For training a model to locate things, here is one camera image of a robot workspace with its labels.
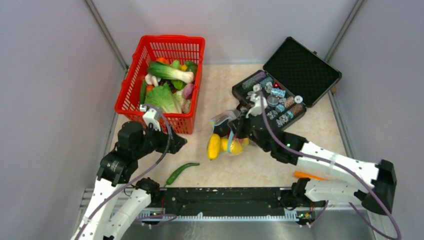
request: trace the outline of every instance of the case lid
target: case lid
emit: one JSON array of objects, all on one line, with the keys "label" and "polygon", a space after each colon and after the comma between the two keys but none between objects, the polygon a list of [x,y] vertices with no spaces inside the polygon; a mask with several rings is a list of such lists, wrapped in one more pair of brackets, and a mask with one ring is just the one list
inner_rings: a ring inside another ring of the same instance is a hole
[{"label": "case lid", "polygon": [[312,107],[341,78],[342,73],[315,53],[288,37],[263,65],[263,70]]}]

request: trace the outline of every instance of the green pepper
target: green pepper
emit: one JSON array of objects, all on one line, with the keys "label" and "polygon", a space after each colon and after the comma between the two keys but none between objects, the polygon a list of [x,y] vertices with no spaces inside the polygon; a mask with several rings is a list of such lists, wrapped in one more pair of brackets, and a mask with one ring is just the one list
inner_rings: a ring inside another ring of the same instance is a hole
[{"label": "green pepper", "polygon": [[181,80],[171,80],[171,83],[177,90],[183,90],[184,87],[187,85],[187,83]]},{"label": "green pepper", "polygon": [[187,69],[185,70],[186,72],[193,72],[194,75],[196,76],[196,72],[198,71],[198,66],[197,65],[190,65],[187,67]]},{"label": "green pepper", "polygon": [[187,67],[190,67],[190,66],[196,66],[197,67],[198,66],[196,63],[194,63],[193,61],[189,61],[189,60],[185,61],[184,64]]},{"label": "green pepper", "polygon": [[180,166],[179,168],[177,168],[172,174],[171,176],[169,176],[168,180],[166,180],[166,185],[171,185],[175,179],[177,179],[177,177],[186,169],[192,166],[199,166],[200,163],[197,162],[190,162],[190,163],[186,163],[182,166]]},{"label": "green pepper", "polygon": [[178,61],[178,60],[174,60],[172,63],[171,63],[171,67],[173,67],[174,69],[180,69],[180,62]]}]

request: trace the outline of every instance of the yellow vegetable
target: yellow vegetable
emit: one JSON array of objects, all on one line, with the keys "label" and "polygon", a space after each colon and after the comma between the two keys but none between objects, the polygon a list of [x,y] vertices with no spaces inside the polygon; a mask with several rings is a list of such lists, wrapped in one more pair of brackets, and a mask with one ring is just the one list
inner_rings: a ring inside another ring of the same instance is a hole
[{"label": "yellow vegetable", "polygon": [[181,66],[179,66],[179,69],[181,70],[181,71],[186,71],[187,70],[187,65],[181,65]]},{"label": "yellow vegetable", "polygon": [[241,145],[243,146],[243,147],[246,147],[247,145],[249,145],[249,138],[244,138],[243,139],[243,142],[241,143]]},{"label": "yellow vegetable", "polygon": [[212,134],[207,144],[207,157],[210,160],[216,159],[221,152],[221,138],[218,134]]},{"label": "yellow vegetable", "polygon": [[[229,141],[228,138],[221,139],[221,150],[224,152],[227,151],[228,141]],[[232,155],[241,154],[243,152],[243,147],[240,144],[240,142],[233,140],[231,142],[231,145],[229,146],[229,151],[231,152]]]}]

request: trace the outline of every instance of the metal base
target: metal base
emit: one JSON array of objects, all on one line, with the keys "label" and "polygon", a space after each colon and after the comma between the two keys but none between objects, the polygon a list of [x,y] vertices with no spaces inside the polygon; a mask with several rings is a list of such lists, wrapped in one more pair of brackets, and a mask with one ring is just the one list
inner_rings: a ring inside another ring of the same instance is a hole
[{"label": "metal base", "polygon": [[189,221],[152,228],[133,224],[122,240],[375,240],[372,230],[353,210],[326,210],[318,222],[300,228],[294,222]]}]

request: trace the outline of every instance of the yellow pepper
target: yellow pepper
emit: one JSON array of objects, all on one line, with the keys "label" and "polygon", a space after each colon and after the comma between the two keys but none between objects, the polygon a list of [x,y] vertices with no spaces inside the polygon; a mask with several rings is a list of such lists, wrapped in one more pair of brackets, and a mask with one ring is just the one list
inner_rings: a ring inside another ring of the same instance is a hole
[{"label": "yellow pepper", "polygon": [[180,65],[179,66],[179,69],[181,70],[181,71],[186,71],[187,70],[187,66],[184,64],[184,65]]},{"label": "yellow pepper", "polygon": [[207,157],[210,160],[216,159],[221,152],[221,138],[218,134],[212,134],[207,144]]},{"label": "yellow pepper", "polygon": [[[221,151],[227,152],[228,141],[228,138],[221,138]],[[243,147],[239,141],[233,140],[229,145],[229,151],[232,155],[241,154],[243,152]]]}]

